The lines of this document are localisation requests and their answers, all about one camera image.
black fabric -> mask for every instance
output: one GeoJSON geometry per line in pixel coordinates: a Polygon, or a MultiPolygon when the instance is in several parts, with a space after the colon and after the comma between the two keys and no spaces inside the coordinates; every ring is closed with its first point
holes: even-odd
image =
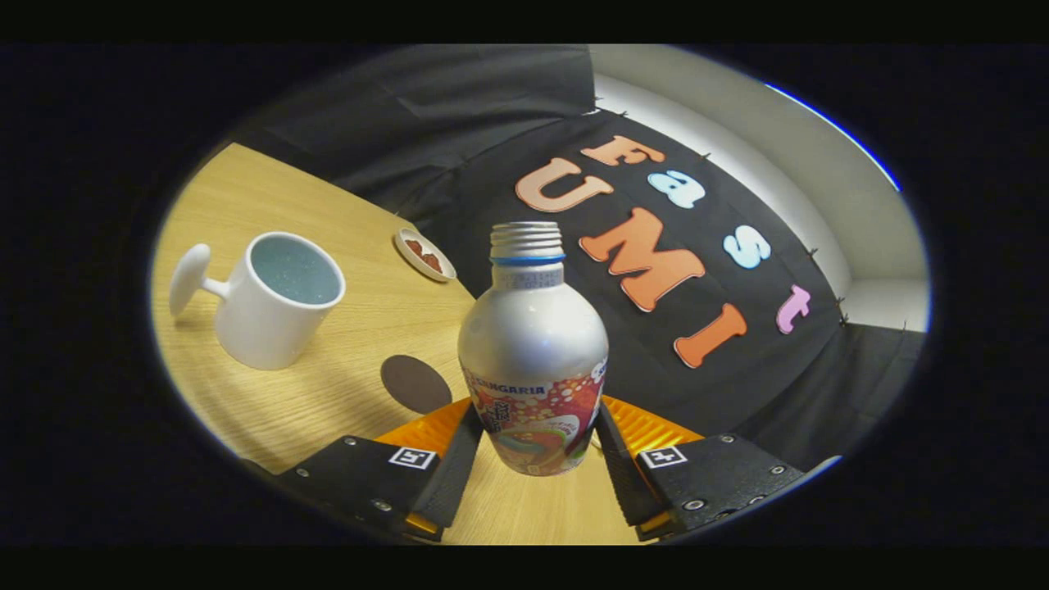
{"type": "Polygon", "coordinates": [[[808,470],[849,455],[915,374],[925,334],[847,323],[774,401],[734,430],[808,470]]]}
{"type": "Polygon", "coordinates": [[[412,219],[446,203],[413,197],[441,174],[593,109],[586,45],[416,45],[302,88],[232,140],[412,219]]]}
{"type": "MultiPolygon", "coordinates": [[[[805,247],[759,198],[694,151],[628,119],[601,111],[531,131],[466,163],[424,188],[416,198],[452,203],[428,216],[429,237],[452,260],[458,278],[474,296],[491,286],[489,233],[494,224],[556,220],[561,228],[565,281],[597,309],[609,337],[605,393],[664,416],[699,433],[725,431],[749,418],[793,382],[838,329],[839,314],[826,277],[805,247]],[[624,135],[662,151],[662,163],[606,166],[582,153],[624,135]],[[541,213],[515,194],[517,181],[563,157],[582,169],[548,185],[558,195],[586,174],[601,177],[615,192],[600,194],[560,213],[541,213]],[[694,209],[685,210],[648,185],[654,172],[678,170],[706,188],[694,209]],[[620,288],[623,276],[608,274],[578,246],[626,222],[642,207],[663,224],[658,250],[687,249],[706,267],[669,291],[650,313],[641,312],[620,288]],[[772,246],[771,258],[753,270],[737,266],[722,241],[740,225],[756,228],[772,246]],[[808,317],[780,334],[775,318],[791,286],[809,291],[808,317]],[[747,334],[714,350],[697,368],[673,352],[678,337],[705,328],[732,303],[747,321],[747,334]]],[[[629,273],[636,276],[640,273],[629,273]]]]}

pink letter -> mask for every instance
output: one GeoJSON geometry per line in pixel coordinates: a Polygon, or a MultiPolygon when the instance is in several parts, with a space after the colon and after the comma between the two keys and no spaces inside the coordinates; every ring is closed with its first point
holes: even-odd
{"type": "Polygon", "coordinates": [[[812,298],[808,291],[796,285],[792,285],[790,290],[793,294],[790,296],[790,299],[784,302],[779,308],[779,313],[776,314],[776,325],[779,326],[779,332],[784,334],[790,334],[794,331],[791,320],[797,314],[801,314],[801,317],[809,315],[809,299],[812,298]]]}

blue liquid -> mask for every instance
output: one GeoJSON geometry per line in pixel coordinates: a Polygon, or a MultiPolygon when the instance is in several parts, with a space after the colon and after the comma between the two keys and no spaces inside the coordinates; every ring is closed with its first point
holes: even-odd
{"type": "Polygon", "coordinates": [[[294,239],[260,240],[252,249],[252,267],[266,287],[293,301],[320,305],[339,296],[339,277],[327,260],[294,239]]]}

letter cutout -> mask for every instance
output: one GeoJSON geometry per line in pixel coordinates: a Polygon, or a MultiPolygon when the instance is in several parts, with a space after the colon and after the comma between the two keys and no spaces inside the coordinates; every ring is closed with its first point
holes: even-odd
{"type": "Polygon", "coordinates": [[[576,205],[586,201],[595,194],[608,194],[614,189],[612,185],[598,178],[597,176],[586,176],[583,184],[570,190],[569,192],[555,197],[544,196],[542,187],[568,174],[578,174],[582,170],[575,164],[561,157],[555,157],[550,164],[529,172],[521,180],[517,181],[517,198],[524,202],[532,209],[547,213],[557,213],[571,209],[576,205]]]}
{"type": "Polygon", "coordinates": [[[648,184],[682,209],[691,209],[693,203],[707,195],[703,185],[677,170],[667,170],[666,174],[648,174],[648,184]]]}
{"type": "Polygon", "coordinates": [[[695,368],[703,364],[704,357],[729,338],[746,333],[747,321],[743,319],[743,314],[732,303],[725,303],[718,319],[688,338],[675,340],[673,352],[689,368],[695,368]]]}
{"type": "Polygon", "coordinates": [[[643,146],[634,140],[622,135],[613,135],[613,140],[603,146],[596,148],[583,148],[583,155],[593,157],[605,166],[619,166],[619,159],[627,164],[640,164],[646,159],[652,162],[663,162],[666,156],[663,152],[643,146]]]}
{"type": "Polygon", "coordinates": [[[630,211],[630,218],[598,237],[579,238],[583,252],[599,262],[608,259],[608,252],[622,245],[608,265],[608,274],[619,275],[644,270],[644,274],[628,276],[619,287],[643,312],[656,309],[656,301],[685,279],[703,276],[706,269],[688,250],[656,252],[663,223],[640,207],[630,211]]]}
{"type": "Polygon", "coordinates": [[[772,255],[772,247],[750,226],[735,228],[735,235],[726,235],[723,245],[735,264],[745,269],[755,269],[772,255]]]}
{"type": "Polygon", "coordinates": [[[790,334],[794,331],[791,320],[797,314],[801,314],[801,317],[809,315],[809,300],[812,299],[812,295],[809,295],[808,291],[796,285],[792,285],[790,290],[792,292],[790,299],[784,301],[784,304],[779,307],[779,313],[776,314],[776,325],[784,334],[790,334]]]}

